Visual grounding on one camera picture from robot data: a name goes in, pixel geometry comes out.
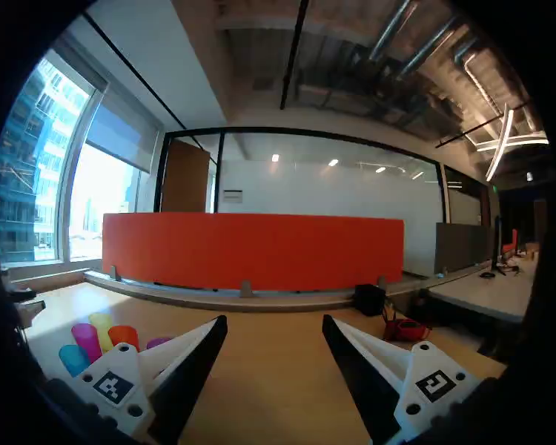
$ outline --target red chair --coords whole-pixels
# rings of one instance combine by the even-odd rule
[[[517,229],[516,228],[513,229],[513,240],[511,241],[511,243],[503,245],[503,253],[505,254],[506,252],[509,252],[513,249],[517,251]]]

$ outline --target red object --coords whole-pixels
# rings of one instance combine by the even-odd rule
[[[511,251],[513,249],[517,249],[517,229],[514,228],[513,229],[513,240],[511,241],[511,244],[505,244],[503,245],[503,253],[505,254],[508,251]]]
[[[424,340],[430,333],[429,328],[421,325],[411,318],[396,320],[395,312],[392,320],[388,320],[385,312],[383,312],[383,319],[385,320],[385,332],[383,333],[383,339],[387,341],[416,342]]]
[[[140,352],[138,332],[132,326],[113,326],[107,333],[114,346],[118,343],[128,343],[136,348],[136,351]]]
[[[313,291],[400,281],[403,221],[274,214],[106,214],[103,270],[205,289]]]

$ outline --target window sill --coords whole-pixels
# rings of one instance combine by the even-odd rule
[[[101,257],[82,257],[82,258],[70,258],[71,263],[77,263],[79,261],[101,261]]]
[[[45,261],[20,261],[17,263],[1,263],[0,266],[8,269],[34,267],[34,266],[48,266],[52,264],[64,264],[62,260],[45,260]]]
[[[101,259],[82,258],[76,261],[37,261],[29,263],[4,263],[9,268],[11,281],[27,280],[44,275],[61,274],[79,268],[101,269]]]

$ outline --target gray partition panel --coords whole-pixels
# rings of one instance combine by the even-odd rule
[[[434,272],[453,272],[492,258],[494,229],[482,225],[437,223]]]

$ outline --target window blind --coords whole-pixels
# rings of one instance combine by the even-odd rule
[[[144,113],[110,85],[90,125],[87,143],[150,173],[158,132]]]

